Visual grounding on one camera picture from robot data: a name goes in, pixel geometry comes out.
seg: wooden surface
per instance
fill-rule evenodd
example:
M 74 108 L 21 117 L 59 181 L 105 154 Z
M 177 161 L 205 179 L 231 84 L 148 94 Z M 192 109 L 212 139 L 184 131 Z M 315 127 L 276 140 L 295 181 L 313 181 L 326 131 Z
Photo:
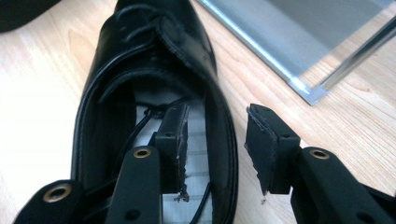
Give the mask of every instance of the wooden surface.
M 69 177 L 79 98 L 100 28 L 115 3 L 63 0 L 21 29 L 0 34 L 0 223 L 11 223 L 38 189 Z M 243 148 L 250 103 L 274 109 L 301 136 L 304 146 L 329 149 L 360 182 L 395 193 L 396 38 L 312 107 L 200 5 L 193 4 L 215 49 L 219 84 L 237 131 L 235 223 L 295 222 L 290 196 L 269 195 L 262 204 L 256 172 Z M 394 8 L 371 25 L 386 22 Z M 356 41 L 349 42 L 345 48 Z M 328 57 L 306 79 L 322 76 L 338 63 L 336 57 Z

